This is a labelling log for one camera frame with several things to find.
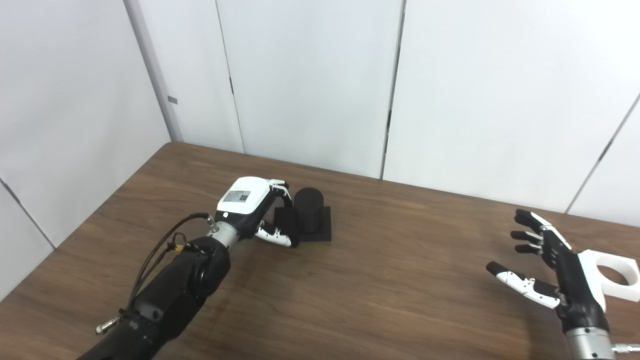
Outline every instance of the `black cable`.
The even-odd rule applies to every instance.
[[[171,239],[171,242],[175,244],[175,237],[178,235],[182,237],[182,242],[184,244],[187,244],[187,236],[184,233],[181,233],[180,231],[176,231],[175,233],[173,233],[173,238]]]
[[[145,281],[147,281],[147,278],[149,277],[149,275],[154,271],[156,266],[158,266],[158,264],[160,264],[160,261],[162,261],[162,259],[166,255],[166,253],[172,251],[173,249],[175,249],[175,247],[167,247],[164,251],[162,251],[160,253],[160,255],[158,255],[158,257],[156,258],[154,263],[151,264],[151,267],[149,268],[149,270],[147,270],[145,275],[143,275],[142,278],[140,278],[140,283],[138,284],[138,289],[135,291],[136,295],[138,294],[138,291],[140,290],[140,288],[144,285]]]
[[[186,218],[183,218],[182,220],[180,220],[177,224],[175,224],[171,230],[169,230],[156,244],[156,246],[153,248],[153,250],[151,250],[151,252],[149,253],[149,255],[147,256],[146,260],[144,263],[142,263],[142,266],[140,267],[140,271],[138,272],[138,276],[136,276],[136,281],[133,283],[133,288],[131,289],[131,294],[129,295],[129,301],[127,301],[127,307],[125,308],[125,311],[130,311],[132,306],[133,306],[133,300],[136,297],[136,295],[138,294],[140,287],[142,286],[142,284],[144,283],[143,280],[143,276],[145,275],[145,270],[147,269],[147,266],[149,265],[149,262],[151,261],[151,259],[154,257],[154,255],[157,253],[157,251],[160,249],[160,247],[162,247],[162,244],[165,243],[165,241],[169,238],[169,236],[171,236],[171,234],[173,234],[180,226],[182,226],[184,223],[196,219],[196,218],[203,218],[203,219],[208,219],[209,217],[211,217],[208,213],[195,213],[195,214],[191,214]]]

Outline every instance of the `white wall panel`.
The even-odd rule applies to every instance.
[[[159,65],[154,75],[163,78],[161,99],[172,109],[176,140],[243,152],[216,1],[130,1]]]
[[[57,245],[166,126],[121,1],[2,1],[0,49],[0,176]]]
[[[636,105],[569,214],[640,227],[640,106]]]
[[[565,211],[640,90],[637,1],[408,0],[384,179]]]
[[[9,192],[0,184],[0,300],[52,251]]]
[[[380,176],[400,0],[219,0],[244,149]]]

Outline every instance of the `qr code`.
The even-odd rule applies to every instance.
[[[251,192],[245,190],[235,190],[229,192],[223,202],[246,202]]]

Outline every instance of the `metal connector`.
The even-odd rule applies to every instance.
[[[618,354],[640,352],[640,344],[615,344],[613,345],[613,352]]]
[[[115,325],[118,325],[118,323],[121,321],[121,319],[122,318],[120,318],[119,316],[116,316],[113,319],[96,326],[96,328],[95,328],[96,335],[104,335],[104,334],[106,334],[107,331],[109,331],[110,328],[114,327]]]
[[[209,217],[207,218],[207,223],[209,224],[209,227],[211,228],[211,234],[215,234],[215,233],[217,233],[217,232],[220,230],[220,228],[219,228],[219,227],[218,227],[218,225],[216,224],[216,221],[215,221],[215,220],[213,220],[213,217],[212,217],[212,216],[209,216]]]

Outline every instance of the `wooden tabletop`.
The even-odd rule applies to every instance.
[[[484,269],[496,260],[555,282],[542,260],[513,251],[516,205],[181,143],[163,147],[2,301],[0,359],[88,350],[153,244],[184,216],[214,212],[241,176],[320,189],[333,241],[238,243],[220,289],[157,359],[569,359],[555,313]],[[537,212],[579,250],[640,258],[638,228]],[[607,298],[607,307],[612,339],[640,341],[640,304]]]

